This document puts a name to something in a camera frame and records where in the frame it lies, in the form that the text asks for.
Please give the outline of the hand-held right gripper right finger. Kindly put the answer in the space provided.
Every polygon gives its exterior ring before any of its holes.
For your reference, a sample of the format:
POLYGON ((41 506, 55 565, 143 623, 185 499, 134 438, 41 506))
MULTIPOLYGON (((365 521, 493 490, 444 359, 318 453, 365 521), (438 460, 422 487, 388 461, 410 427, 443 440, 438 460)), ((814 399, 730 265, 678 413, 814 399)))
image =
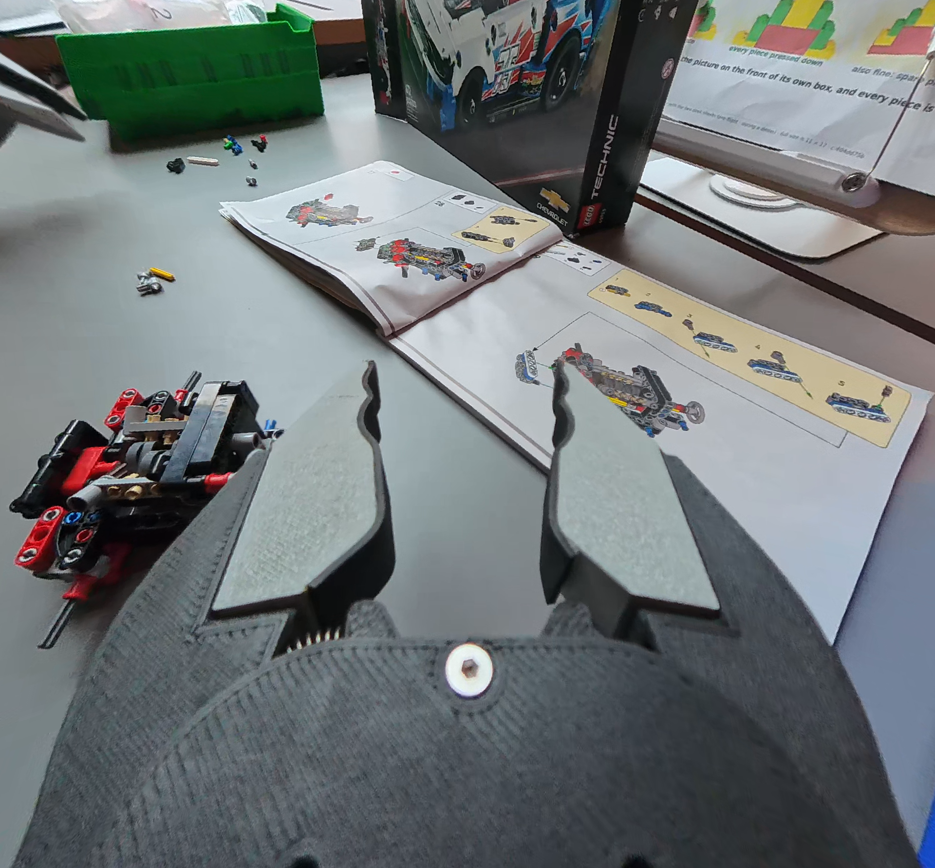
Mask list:
POLYGON ((584 605, 625 639, 642 610, 714 620, 721 605, 663 453, 573 365, 555 366, 555 451, 544 500, 548 603, 584 605))

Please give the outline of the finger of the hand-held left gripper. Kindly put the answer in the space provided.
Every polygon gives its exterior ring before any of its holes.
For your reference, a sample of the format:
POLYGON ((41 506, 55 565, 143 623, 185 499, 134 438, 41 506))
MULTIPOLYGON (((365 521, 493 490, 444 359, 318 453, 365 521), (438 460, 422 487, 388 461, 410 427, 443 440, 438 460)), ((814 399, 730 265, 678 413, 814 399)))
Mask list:
POLYGON ((5 90, 16 91, 58 114, 73 116, 82 121, 88 119, 87 114, 76 103, 4 54, 1 54, 1 84, 5 90))
POLYGON ((1 145, 18 125, 83 142, 84 136, 62 114, 19 91, 1 91, 1 145))

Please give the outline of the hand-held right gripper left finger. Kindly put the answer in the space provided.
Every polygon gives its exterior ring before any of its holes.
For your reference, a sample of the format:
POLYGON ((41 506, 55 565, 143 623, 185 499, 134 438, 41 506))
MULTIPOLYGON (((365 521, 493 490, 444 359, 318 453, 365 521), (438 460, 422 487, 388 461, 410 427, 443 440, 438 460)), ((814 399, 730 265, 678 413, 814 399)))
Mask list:
POLYGON ((211 617, 289 615, 275 654, 340 637, 394 569, 376 363, 359 362, 272 443, 211 617))

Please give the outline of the partly built lego car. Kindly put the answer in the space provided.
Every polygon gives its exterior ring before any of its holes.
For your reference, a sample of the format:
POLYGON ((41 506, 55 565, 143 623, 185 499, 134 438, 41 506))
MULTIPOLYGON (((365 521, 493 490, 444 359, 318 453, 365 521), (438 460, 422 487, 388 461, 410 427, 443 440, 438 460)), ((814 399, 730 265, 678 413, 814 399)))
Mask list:
POLYGON ((102 430, 74 419, 56 435, 9 505, 32 523, 15 564, 65 584, 39 649, 55 647, 77 606, 121 584, 282 436, 257 410, 247 382, 202 382, 193 371, 173 392, 125 389, 102 430))

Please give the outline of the black lego set box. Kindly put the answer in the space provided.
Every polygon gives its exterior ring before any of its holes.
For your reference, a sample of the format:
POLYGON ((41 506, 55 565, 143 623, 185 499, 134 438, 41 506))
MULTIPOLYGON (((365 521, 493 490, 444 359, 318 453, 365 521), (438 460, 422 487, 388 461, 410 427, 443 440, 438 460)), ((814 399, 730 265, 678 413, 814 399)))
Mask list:
POLYGON ((699 0, 361 0, 378 113, 568 237, 625 226, 699 0))

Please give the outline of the green plastic bin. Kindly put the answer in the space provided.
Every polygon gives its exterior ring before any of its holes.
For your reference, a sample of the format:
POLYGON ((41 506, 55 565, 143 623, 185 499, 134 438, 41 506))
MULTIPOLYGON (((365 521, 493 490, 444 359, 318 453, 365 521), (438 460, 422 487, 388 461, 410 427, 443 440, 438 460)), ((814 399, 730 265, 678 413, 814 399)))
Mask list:
POLYGON ((79 106, 125 141, 321 115, 311 18, 278 3, 264 23, 63 34, 79 106))

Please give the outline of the white document stand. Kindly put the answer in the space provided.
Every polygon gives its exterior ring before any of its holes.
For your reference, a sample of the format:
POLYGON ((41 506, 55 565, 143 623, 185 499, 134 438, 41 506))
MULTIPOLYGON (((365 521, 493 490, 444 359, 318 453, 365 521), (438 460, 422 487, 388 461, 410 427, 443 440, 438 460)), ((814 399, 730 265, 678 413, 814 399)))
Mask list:
POLYGON ((694 218, 784 256, 829 259, 883 233, 933 233, 933 153, 921 178, 894 180, 912 162, 910 114, 933 74, 933 29, 906 99, 867 166, 769 148, 663 117, 641 187, 694 218))

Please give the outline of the printed instruction sheet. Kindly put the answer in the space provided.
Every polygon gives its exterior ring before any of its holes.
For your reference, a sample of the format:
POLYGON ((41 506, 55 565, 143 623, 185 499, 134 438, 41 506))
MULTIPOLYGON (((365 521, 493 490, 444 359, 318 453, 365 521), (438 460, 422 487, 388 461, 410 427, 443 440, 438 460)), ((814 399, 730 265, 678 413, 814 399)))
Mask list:
POLYGON ((932 195, 934 0, 704 0, 665 116, 932 195))

